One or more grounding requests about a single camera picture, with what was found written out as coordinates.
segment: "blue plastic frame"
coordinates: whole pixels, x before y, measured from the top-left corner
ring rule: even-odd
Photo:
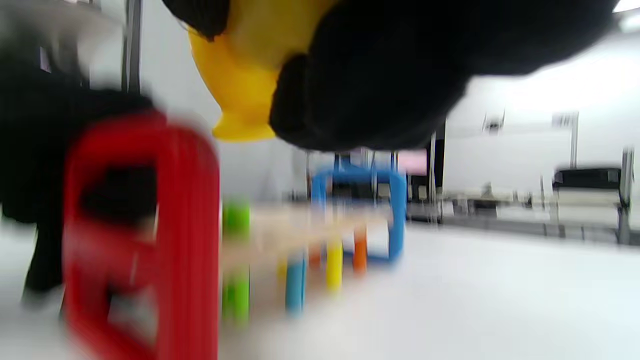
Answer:
[[[394,170],[378,170],[375,168],[360,168],[348,164],[340,169],[338,165],[329,170],[321,171],[312,178],[311,199],[313,203],[326,205],[326,185],[329,178],[354,183],[370,183],[376,176],[378,181],[388,181],[391,191],[391,212],[393,224],[389,227],[388,256],[369,254],[367,259],[372,262],[394,262],[402,253],[404,246],[404,223],[406,222],[406,193],[405,176]],[[346,258],[353,256],[353,252],[345,251]]]

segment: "black fabric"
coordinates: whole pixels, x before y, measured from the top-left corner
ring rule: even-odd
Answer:
[[[147,110],[149,99],[81,88],[73,79],[0,54],[0,203],[3,215],[36,224],[26,280],[35,292],[61,283],[65,158],[92,124]],[[117,197],[117,190],[125,195]],[[83,197],[96,217],[132,224],[156,209],[152,167],[114,169]]]
[[[270,124],[298,147],[423,147],[473,75],[567,59],[612,24],[616,0],[341,0],[280,74]]]
[[[231,0],[163,0],[173,16],[209,40],[227,27]]]

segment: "toy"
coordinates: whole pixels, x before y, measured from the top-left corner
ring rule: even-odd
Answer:
[[[339,151],[423,147],[473,76],[521,76],[579,53],[609,31],[618,0],[164,2],[196,34],[194,59],[223,108],[217,135],[255,140],[270,127]]]
[[[220,274],[274,265],[287,256],[302,256],[307,248],[322,246],[344,231],[387,221],[386,214],[373,209],[252,208],[251,241],[223,241],[220,247],[216,156],[198,134],[165,120],[163,114],[149,112],[97,126],[68,159],[66,316],[72,333],[99,357],[215,360]],[[83,189],[105,169],[147,163],[157,166],[156,234],[99,224],[79,210]],[[226,222],[246,228],[245,210],[239,206],[231,211],[240,214],[235,219],[227,213]],[[305,260],[290,259],[287,306],[299,311]],[[331,278],[338,284],[337,272]],[[158,328],[152,343],[142,343],[126,328],[108,322],[108,288],[123,293],[153,290]]]
[[[389,226],[388,255],[376,256],[367,254],[366,251],[366,229],[358,228],[355,234],[356,246],[354,253],[346,253],[353,257],[353,266],[358,271],[366,267],[366,261],[395,261],[403,248],[404,222],[406,219],[406,178],[395,170],[378,170],[374,167],[363,168],[352,165],[350,161],[343,161],[342,167],[337,161],[332,169],[320,171],[313,177],[312,200],[321,206],[326,204],[327,179],[369,183],[371,179],[378,181],[388,181],[391,189],[391,212],[393,222]]]
[[[232,56],[226,36],[208,42],[190,32],[189,39],[198,71],[222,109],[213,135],[230,142],[274,137],[269,111],[278,73]]]
[[[248,204],[224,203],[222,207],[223,241],[246,243],[250,234],[250,209]],[[223,274],[222,315],[233,318],[239,325],[249,321],[250,274],[249,268]]]

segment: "metal pole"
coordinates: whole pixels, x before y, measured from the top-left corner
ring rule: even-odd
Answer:
[[[626,148],[622,152],[622,175],[620,177],[620,206],[618,208],[618,243],[629,245],[631,228],[629,213],[631,210],[631,187],[634,176],[634,150]]]
[[[429,153],[429,203],[436,203],[436,133],[431,135],[431,149]]]
[[[545,205],[545,177],[540,176],[540,201],[542,201],[542,210],[546,208]]]
[[[122,51],[122,90],[140,94],[140,29],[142,0],[127,0],[127,25]]]
[[[578,166],[578,119],[572,121],[571,127],[571,160],[570,168]]]

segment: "white wall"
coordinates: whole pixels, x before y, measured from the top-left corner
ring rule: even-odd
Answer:
[[[620,164],[626,145],[640,151],[639,64],[640,37],[627,35],[531,76],[473,79],[447,120],[444,190],[492,182],[494,189],[536,193],[540,176],[550,188],[554,169],[570,159],[570,130],[550,128],[558,111],[580,112],[579,165]],[[503,111],[504,130],[482,134],[485,113]]]
[[[124,19],[124,0],[102,0],[105,11]],[[92,84],[120,84],[122,33],[100,49],[92,63]],[[160,0],[143,2],[141,82],[144,94],[174,117],[195,120],[210,136],[220,107],[209,94],[191,58],[186,31]],[[219,143],[222,190],[226,196],[251,200],[278,200],[291,191],[294,180],[293,148],[279,140],[258,143]]]

